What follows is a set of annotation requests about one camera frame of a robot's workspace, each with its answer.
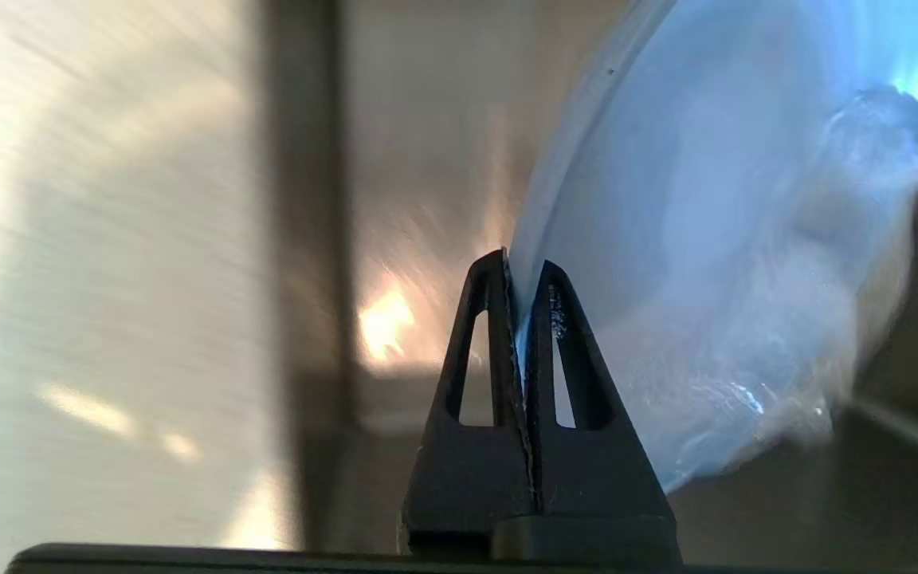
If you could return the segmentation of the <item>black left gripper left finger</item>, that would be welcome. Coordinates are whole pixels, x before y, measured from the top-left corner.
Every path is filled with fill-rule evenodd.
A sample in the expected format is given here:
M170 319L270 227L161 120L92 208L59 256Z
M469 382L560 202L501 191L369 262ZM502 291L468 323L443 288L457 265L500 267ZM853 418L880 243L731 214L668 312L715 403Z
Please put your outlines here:
M470 266L400 512L398 548L408 555L488 558L496 527L535 512L510 293L505 250ZM485 427L460 420L479 316L488 328Z

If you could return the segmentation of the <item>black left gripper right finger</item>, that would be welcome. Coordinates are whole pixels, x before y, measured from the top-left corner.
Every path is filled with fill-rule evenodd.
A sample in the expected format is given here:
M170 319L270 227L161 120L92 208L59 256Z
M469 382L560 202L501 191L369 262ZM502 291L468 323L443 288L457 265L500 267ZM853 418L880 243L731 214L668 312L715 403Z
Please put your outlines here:
M546 261L528 324L526 418L539 562L679 564L677 520L567 273Z

